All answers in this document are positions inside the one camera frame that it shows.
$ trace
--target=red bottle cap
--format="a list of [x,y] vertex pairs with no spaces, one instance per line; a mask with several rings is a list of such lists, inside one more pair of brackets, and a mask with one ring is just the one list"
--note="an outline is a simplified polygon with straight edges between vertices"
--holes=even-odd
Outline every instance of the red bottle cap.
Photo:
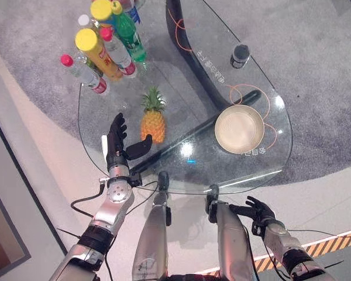
[[73,65],[73,59],[68,54],[63,54],[61,56],[61,63],[69,67]]
[[111,28],[100,28],[100,36],[104,41],[111,41],[113,37],[113,30]]

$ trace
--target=warning tape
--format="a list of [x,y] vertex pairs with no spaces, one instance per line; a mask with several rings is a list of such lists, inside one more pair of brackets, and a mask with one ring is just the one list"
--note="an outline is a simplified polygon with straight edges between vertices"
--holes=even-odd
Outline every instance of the warning tape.
[[[326,253],[335,252],[350,246],[351,231],[302,245],[307,254],[309,254],[313,258],[324,255]],[[254,260],[257,272],[262,272],[273,268],[273,263],[271,262],[268,255],[258,256],[254,258]],[[279,268],[281,266],[281,263],[276,261],[276,266]],[[203,275],[219,276],[219,268],[208,269],[203,272],[197,273]]]

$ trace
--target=pineapple crown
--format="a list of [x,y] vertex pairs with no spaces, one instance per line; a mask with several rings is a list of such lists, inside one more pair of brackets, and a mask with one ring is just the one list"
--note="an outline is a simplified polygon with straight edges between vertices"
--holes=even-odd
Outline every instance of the pineapple crown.
[[162,111],[165,109],[165,101],[156,86],[150,87],[147,95],[143,95],[142,105],[144,111]]

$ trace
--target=round glass tabletop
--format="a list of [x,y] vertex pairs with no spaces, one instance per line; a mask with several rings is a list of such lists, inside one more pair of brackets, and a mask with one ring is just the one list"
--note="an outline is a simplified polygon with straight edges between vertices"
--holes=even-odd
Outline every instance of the round glass tabletop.
[[[292,146],[284,102],[252,56],[241,68],[232,64],[241,43],[221,18],[202,0],[146,1],[140,17],[137,30],[147,60],[137,64],[137,77],[111,83],[107,95],[80,89],[80,135],[95,165],[107,174],[101,136],[118,113],[128,126],[125,146],[140,141],[142,95],[157,86],[166,102],[166,137],[145,156],[129,161],[131,170],[142,177],[166,170],[169,192],[184,194],[205,194],[212,184],[221,194],[238,193],[280,173]],[[215,122],[224,109],[239,103],[261,115],[264,136],[251,151],[233,154],[217,142]]]

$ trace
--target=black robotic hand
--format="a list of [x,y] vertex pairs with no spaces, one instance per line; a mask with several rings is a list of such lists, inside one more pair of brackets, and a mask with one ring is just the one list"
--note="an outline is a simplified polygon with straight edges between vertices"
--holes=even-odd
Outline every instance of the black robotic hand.
[[106,136],[108,139],[108,155],[115,155],[116,152],[121,153],[123,151],[123,140],[127,137],[125,131],[128,128],[124,123],[125,119],[123,114],[117,114],[112,122],[111,128],[109,129],[109,133]]
[[253,220],[252,222],[252,234],[264,238],[265,229],[271,223],[280,224],[285,227],[284,224],[276,220],[275,213],[268,207],[267,204],[259,201],[258,199],[247,196],[246,204],[250,207],[229,205],[230,210],[237,215],[244,215]]
[[108,154],[106,156],[108,171],[113,165],[121,162],[124,162],[123,164],[125,164],[127,160],[140,158],[151,149],[152,136],[147,135],[144,141],[130,145],[124,150],[123,140],[127,137],[125,131],[128,128],[124,123],[125,119],[123,114],[117,114],[112,122],[109,133],[106,136],[108,142]]

